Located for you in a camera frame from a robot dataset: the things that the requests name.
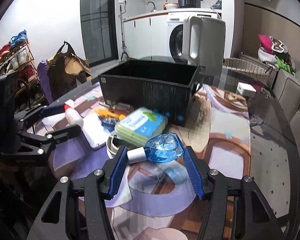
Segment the white glue bottle red cap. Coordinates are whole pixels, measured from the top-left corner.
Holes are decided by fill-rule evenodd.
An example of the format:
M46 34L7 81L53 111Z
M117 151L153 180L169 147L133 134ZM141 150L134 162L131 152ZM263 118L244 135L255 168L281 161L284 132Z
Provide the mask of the white glue bottle red cap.
M83 118L78 113L78 111L76 111L67 103L64 104L64 113L65 113L65 118L69 125L79 125L80 128L83 128L84 125Z

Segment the yellow plastic clip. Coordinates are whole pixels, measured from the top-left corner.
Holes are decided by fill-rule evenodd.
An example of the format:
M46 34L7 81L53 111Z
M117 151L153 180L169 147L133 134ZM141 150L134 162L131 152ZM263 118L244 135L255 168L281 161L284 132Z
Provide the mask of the yellow plastic clip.
M123 120L126 117L123 114L117 114L117 113L111 112L107 109L103 109L103 108L99 108L99 107L94 108L94 111L103 118L117 118L119 120Z

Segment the wet wipes pack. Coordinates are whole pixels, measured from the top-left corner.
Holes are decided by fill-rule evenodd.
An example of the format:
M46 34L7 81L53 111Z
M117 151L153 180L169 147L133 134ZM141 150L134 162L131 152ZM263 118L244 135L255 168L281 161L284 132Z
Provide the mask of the wet wipes pack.
M167 124L166 116L140 107L115 125L115 133L120 139L141 147L149 139L160 135Z

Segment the blue eye drop bottle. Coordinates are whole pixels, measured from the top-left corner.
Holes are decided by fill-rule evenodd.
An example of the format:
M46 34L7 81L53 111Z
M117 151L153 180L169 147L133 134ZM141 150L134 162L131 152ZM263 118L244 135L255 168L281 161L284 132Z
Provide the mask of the blue eye drop bottle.
M150 161L168 163L180 158L185 151L180 138L175 133L160 134L149 139L143 147L127 152L130 163Z

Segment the anime print desk mat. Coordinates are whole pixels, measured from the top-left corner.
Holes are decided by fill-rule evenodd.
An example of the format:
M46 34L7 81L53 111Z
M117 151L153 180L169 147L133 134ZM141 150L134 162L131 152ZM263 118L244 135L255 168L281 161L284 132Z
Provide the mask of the anime print desk mat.
M250 126L245 98L215 87L195 96L185 127L170 125L199 159L227 177L250 173ZM195 196L182 159L126 167L117 195L106 201L116 239L195 239L204 204Z

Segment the shoe rack with shoes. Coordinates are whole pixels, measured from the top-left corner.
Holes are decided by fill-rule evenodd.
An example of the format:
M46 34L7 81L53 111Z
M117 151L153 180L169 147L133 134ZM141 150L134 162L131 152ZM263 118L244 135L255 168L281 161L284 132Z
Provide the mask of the shoe rack with shoes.
M17 74L17 94L39 84L26 30L12 36L0 49L0 77L10 73Z

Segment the floor mop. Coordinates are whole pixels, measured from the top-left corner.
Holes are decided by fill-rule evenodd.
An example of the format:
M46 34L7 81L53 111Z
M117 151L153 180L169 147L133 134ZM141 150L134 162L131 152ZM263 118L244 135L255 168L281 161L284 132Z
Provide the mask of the floor mop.
M123 14L124 13L125 13L125 11L122 10L122 5L120 5L119 18L120 18L120 28L121 28L121 49L122 49L120 62L126 61L129 58L129 55L127 53L127 46L125 43L124 24L123 24Z

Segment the black storage box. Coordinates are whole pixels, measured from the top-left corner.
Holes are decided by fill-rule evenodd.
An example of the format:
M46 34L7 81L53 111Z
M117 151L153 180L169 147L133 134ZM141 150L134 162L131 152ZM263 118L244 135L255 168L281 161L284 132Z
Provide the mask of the black storage box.
M185 126L192 98L202 84L205 67L162 61L129 60L99 75L106 104L145 107Z

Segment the small white box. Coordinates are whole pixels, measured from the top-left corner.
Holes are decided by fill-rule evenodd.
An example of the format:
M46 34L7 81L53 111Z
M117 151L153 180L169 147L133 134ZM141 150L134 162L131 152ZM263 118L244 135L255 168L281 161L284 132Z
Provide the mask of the small white box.
M239 82L237 84L236 91L241 96L245 96L245 97L254 97L256 94L256 89L252 85L243 82Z

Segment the wicker basket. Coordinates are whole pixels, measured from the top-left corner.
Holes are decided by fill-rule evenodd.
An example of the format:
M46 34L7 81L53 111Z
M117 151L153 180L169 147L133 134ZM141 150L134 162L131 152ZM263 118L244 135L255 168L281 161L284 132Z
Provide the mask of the wicker basket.
M253 79L260 81L265 85L271 85L271 75L274 72L273 67L269 65L233 57L224 59L223 68L236 71L248 77L252 77Z

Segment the grey sofa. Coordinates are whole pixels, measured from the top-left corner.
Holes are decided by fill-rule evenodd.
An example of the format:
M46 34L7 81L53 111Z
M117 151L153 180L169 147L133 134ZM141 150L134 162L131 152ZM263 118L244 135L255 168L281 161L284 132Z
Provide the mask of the grey sofa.
M300 154L300 71L279 70L273 92L289 121Z

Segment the white electric kettle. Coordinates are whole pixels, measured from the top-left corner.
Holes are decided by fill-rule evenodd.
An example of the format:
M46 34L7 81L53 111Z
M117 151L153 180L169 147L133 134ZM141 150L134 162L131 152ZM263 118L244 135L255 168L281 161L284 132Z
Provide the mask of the white electric kettle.
M212 86L219 84L224 48L224 21L197 16L184 20L182 55L192 65L203 68L203 83Z

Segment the pile of clothes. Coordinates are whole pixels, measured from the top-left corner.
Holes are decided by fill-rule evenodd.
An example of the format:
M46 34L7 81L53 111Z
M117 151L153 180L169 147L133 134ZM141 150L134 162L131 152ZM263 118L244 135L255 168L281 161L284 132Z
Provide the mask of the pile of clothes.
M289 54L288 47L272 36L259 34L258 39L260 41L257 52L259 61L273 68L285 70L294 76L296 73L295 64Z

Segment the white washing machine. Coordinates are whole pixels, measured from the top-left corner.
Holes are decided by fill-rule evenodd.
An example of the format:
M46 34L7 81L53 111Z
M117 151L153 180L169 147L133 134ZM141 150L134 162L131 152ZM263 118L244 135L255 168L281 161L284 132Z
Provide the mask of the white washing machine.
M183 22L190 16L208 17L221 19L216 12L208 11L186 11L171 12L167 18L167 38L168 38L168 55L176 63L188 64L188 61L182 55L183 47Z

